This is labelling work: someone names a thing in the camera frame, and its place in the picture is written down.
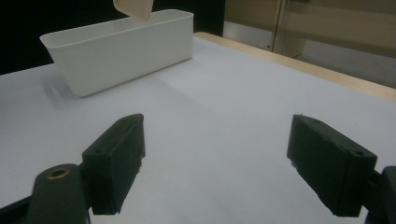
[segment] storage box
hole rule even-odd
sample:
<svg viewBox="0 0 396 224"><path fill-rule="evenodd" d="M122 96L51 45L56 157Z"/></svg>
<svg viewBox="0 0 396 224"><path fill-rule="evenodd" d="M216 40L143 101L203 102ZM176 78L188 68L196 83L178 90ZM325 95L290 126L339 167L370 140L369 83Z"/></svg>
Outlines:
<svg viewBox="0 0 396 224"><path fill-rule="evenodd" d="M78 96L141 77L192 55L189 12L164 10L148 21L108 21L40 36Z"/></svg>

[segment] white table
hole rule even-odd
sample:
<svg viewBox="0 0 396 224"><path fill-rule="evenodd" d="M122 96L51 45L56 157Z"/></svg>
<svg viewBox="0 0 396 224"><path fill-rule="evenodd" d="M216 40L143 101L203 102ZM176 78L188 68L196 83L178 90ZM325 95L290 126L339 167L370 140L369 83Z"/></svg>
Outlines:
<svg viewBox="0 0 396 224"><path fill-rule="evenodd" d="M290 165L292 115L333 126L378 155L382 171L396 165L396 94L381 99L236 49L195 37L192 59L86 98L54 64L0 76L0 207L27 197L45 169L80 164L117 119L143 113L141 171L121 213L92 223L363 223L364 209L334 217Z"/></svg>

